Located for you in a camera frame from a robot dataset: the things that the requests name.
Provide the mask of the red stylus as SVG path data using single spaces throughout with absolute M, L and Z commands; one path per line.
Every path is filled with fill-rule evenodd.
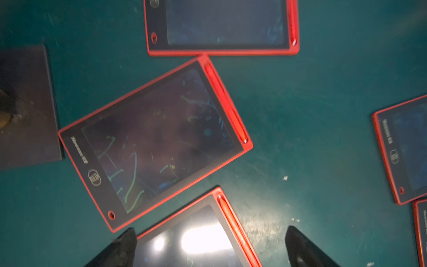
M 216 93 L 218 94 L 218 98 L 224 108 L 224 111 L 230 120 L 232 127 L 234 128 L 236 135 L 238 136 L 240 142 L 244 144 L 248 144 L 250 139 L 247 135 L 246 130 L 242 124 L 240 119 L 240 115 L 237 113 L 234 103 L 232 102 L 228 91 L 226 90 L 222 80 L 220 79 L 218 73 L 215 68 L 210 63 L 204 64 L 204 70 L 208 75 L 210 81 L 212 82 Z
M 241 226 L 240 221 L 236 216 L 234 210 L 232 209 L 230 203 L 228 202 L 226 197 L 221 194 L 217 196 L 217 200 L 250 266 L 261 267 L 261 262 L 258 256 L 256 255 L 251 243 L 249 242 L 248 236 L 245 233 L 243 227 Z

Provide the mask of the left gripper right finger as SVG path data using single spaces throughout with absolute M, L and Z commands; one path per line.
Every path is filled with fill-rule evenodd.
M 291 267 L 340 267 L 294 226 L 286 231 L 285 245 Z

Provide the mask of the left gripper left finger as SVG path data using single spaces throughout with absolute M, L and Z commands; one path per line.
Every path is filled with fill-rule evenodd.
M 137 247 L 134 228 L 128 228 L 85 267 L 132 267 Z

